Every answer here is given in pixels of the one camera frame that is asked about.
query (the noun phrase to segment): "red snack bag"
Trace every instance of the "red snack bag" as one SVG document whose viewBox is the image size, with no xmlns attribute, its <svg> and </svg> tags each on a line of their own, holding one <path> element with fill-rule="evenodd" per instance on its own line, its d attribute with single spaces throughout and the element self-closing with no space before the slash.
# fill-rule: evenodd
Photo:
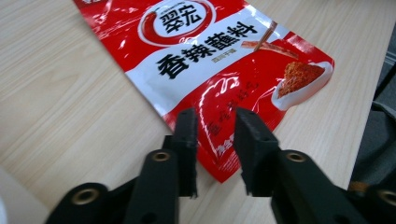
<svg viewBox="0 0 396 224">
<path fill-rule="evenodd" d="M 315 94 L 332 75 L 332 58 L 245 1 L 74 1 L 171 129 L 178 112 L 195 108 L 198 160 L 220 182 L 239 168 L 233 150 L 236 107 L 258 113 L 273 130 L 289 107 Z M 304 78 L 305 70 L 318 66 L 322 75 Z M 291 75 L 285 81 L 287 67 Z M 292 67 L 304 71 L 293 73 Z M 287 86 L 296 85 L 294 78 L 298 89 Z M 281 88 L 292 91 L 279 96 Z"/>
</svg>

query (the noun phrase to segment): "metal screw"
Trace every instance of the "metal screw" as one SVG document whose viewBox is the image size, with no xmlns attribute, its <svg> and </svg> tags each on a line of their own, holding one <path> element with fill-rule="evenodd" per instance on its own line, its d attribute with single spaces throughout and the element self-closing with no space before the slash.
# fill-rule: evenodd
<svg viewBox="0 0 396 224">
<path fill-rule="evenodd" d="M 155 161 L 167 161 L 169 158 L 171 158 L 171 155 L 166 152 L 157 152 L 152 156 Z"/>
<path fill-rule="evenodd" d="M 99 191 L 97 189 L 82 189 L 73 196 L 72 203 L 83 205 L 95 201 L 98 197 Z"/>
<path fill-rule="evenodd" d="M 306 158 L 303 155 L 294 152 L 288 153 L 286 157 L 289 160 L 296 162 L 304 162 L 306 160 Z"/>
<path fill-rule="evenodd" d="M 378 191 L 379 197 L 384 200 L 384 202 L 396 206 L 396 193 L 390 190 L 381 189 Z"/>
</svg>

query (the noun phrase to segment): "black plastic part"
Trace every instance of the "black plastic part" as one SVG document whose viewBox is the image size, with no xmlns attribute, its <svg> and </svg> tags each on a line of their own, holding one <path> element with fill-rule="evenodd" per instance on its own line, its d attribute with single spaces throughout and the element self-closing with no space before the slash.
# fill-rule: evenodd
<svg viewBox="0 0 396 224">
<path fill-rule="evenodd" d="M 197 118 L 194 109 L 183 110 L 177 116 L 174 135 L 165 136 L 163 141 L 163 148 L 175 151 L 178 157 L 180 197 L 197 197 L 197 146 Z"/>
<path fill-rule="evenodd" d="M 122 223 L 136 181 L 137 178 L 132 179 L 107 194 L 106 203 L 102 208 L 102 214 L 106 214 L 106 218 L 103 218 L 106 221 L 104 223 Z"/>
<path fill-rule="evenodd" d="M 242 166 L 247 194 L 270 197 L 276 182 L 275 155 L 280 149 L 277 139 L 256 113 L 236 109 L 233 147 Z"/>
<path fill-rule="evenodd" d="M 396 192 L 381 186 L 367 189 L 358 207 L 371 223 L 396 223 Z"/>
<path fill-rule="evenodd" d="M 178 223 L 177 180 L 177 154 L 174 151 L 160 149 L 149 153 L 123 223 Z"/>
<path fill-rule="evenodd" d="M 86 183 L 75 187 L 64 196 L 52 211 L 46 223 L 104 223 L 101 212 L 103 205 L 106 203 L 106 197 L 107 188 L 102 184 Z"/>
<path fill-rule="evenodd" d="M 271 200 L 271 207 L 276 217 L 276 222 L 282 224 L 299 223 L 296 210 L 284 188 L 281 183 L 277 182 Z"/>
<path fill-rule="evenodd" d="M 284 186 L 278 193 L 287 197 L 297 217 L 286 223 L 368 223 L 307 155 L 284 150 L 277 153 L 276 160 L 276 174 Z M 281 206 L 284 199 L 280 203 L 276 199 L 272 206 L 276 218 L 281 219 L 290 212 L 283 212 L 287 210 Z"/>
</svg>

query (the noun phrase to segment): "wooden table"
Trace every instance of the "wooden table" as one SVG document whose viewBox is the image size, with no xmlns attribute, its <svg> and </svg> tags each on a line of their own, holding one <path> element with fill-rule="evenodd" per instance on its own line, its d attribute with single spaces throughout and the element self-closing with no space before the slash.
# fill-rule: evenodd
<svg viewBox="0 0 396 224">
<path fill-rule="evenodd" d="M 275 134 L 345 188 L 396 2 L 249 2 L 335 59 L 331 82 L 290 109 Z M 170 131 L 72 1 L 2 0 L 0 18 L 0 167 L 49 210 L 76 185 L 114 189 L 138 175 Z M 197 170 L 199 198 L 181 200 L 180 223 L 274 222 L 268 199 L 246 196 L 240 172 L 221 185 Z"/>
</svg>

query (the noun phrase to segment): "white plate image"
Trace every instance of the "white plate image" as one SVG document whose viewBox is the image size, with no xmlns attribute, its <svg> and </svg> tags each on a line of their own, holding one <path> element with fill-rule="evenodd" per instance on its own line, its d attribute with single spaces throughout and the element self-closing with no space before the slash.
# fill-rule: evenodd
<svg viewBox="0 0 396 224">
<path fill-rule="evenodd" d="M 324 72 L 320 77 L 302 87 L 297 91 L 293 91 L 289 94 L 286 94 L 280 98 L 278 98 L 278 90 L 282 86 L 282 83 L 285 80 L 282 80 L 277 84 L 275 91 L 271 97 L 271 102 L 273 105 L 278 108 L 279 110 L 285 111 L 291 108 L 294 105 L 298 105 L 304 101 L 306 101 L 309 97 L 313 96 L 317 91 L 323 88 L 326 83 L 329 81 L 330 77 L 332 76 L 332 65 L 328 62 L 322 63 L 310 63 L 311 65 L 317 65 L 319 67 L 324 68 Z"/>
</svg>

